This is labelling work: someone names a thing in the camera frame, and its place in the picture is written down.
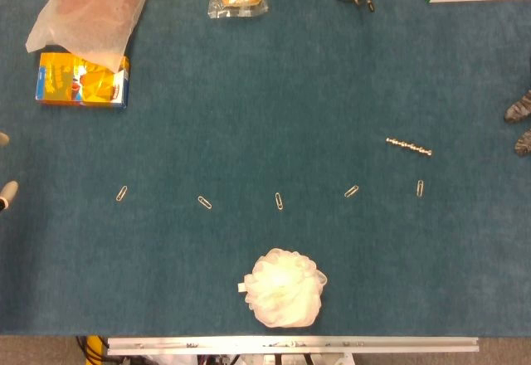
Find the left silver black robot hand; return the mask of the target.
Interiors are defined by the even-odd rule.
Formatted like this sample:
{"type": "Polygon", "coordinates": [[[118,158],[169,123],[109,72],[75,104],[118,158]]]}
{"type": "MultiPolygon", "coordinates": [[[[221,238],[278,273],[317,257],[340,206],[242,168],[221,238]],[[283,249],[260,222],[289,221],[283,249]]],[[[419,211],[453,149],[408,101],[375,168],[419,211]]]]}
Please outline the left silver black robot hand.
{"type": "MultiPolygon", "coordinates": [[[[9,144],[10,138],[4,133],[0,133],[0,144],[5,147],[9,144]]],[[[17,181],[10,181],[5,184],[0,193],[1,211],[9,208],[13,198],[17,195],[19,184],[17,181]]]]}

